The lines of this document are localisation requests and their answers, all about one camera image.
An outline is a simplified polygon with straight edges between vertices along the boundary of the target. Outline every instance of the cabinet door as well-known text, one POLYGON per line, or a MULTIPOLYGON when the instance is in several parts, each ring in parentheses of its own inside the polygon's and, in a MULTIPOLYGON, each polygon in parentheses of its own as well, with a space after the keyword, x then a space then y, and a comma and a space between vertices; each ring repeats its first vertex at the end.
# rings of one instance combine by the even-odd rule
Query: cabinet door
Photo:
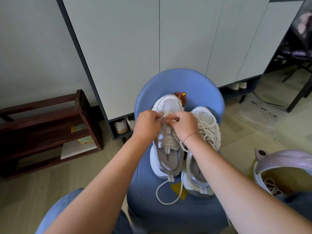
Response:
POLYGON ((160 71, 206 73, 224 0, 159 0, 160 71))
POLYGON ((63 0, 107 118, 159 73, 159 0, 63 0))
POLYGON ((302 3, 269 3, 236 80, 264 73, 302 3))
POLYGON ((269 0, 224 0, 206 76, 220 87, 235 82, 269 0))

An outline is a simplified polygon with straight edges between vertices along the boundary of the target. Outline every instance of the person's left hand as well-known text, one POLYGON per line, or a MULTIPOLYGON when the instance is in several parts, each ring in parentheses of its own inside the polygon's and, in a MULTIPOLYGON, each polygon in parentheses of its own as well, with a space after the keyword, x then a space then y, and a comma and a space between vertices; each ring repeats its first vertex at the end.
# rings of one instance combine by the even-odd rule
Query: person's left hand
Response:
POLYGON ((156 111, 141 112, 135 122, 132 137, 150 144, 159 134, 162 125, 162 119, 159 119, 161 117, 162 115, 156 111))

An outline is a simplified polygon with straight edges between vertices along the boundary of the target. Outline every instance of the person's right arm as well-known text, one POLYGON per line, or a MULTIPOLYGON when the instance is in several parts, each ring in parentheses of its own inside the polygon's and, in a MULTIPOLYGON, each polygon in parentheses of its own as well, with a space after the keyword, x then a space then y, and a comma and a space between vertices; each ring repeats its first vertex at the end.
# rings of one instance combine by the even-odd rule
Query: person's right arm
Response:
POLYGON ((194 134, 198 128, 193 114, 177 112, 168 116, 166 123, 181 141, 185 140, 238 233, 312 233, 311 222, 251 181, 194 134))

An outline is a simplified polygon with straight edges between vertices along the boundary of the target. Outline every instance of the person's left arm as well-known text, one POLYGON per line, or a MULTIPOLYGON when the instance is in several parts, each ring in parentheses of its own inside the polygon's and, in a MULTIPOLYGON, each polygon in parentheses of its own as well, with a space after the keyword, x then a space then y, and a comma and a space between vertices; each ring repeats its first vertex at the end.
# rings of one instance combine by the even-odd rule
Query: person's left arm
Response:
POLYGON ((162 124, 147 110, 137 118, 132 137, 91 183, 66 207, 46 233, 111 233, 135 169, 162 124))

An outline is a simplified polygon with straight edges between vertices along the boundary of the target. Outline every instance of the shoe insole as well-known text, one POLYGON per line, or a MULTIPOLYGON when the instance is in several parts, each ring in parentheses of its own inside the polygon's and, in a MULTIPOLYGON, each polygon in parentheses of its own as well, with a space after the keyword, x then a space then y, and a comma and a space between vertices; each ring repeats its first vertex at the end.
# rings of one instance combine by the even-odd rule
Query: shoe insole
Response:
POLYGON ((165 153, 165 149, 158 149, 159 161, 169 171, 177 168, 177 151, 170 149, 170 154, 165 153))
POLYGON ((194 157, 191 160, 190 172, 198 181, 207 182, 194 157))

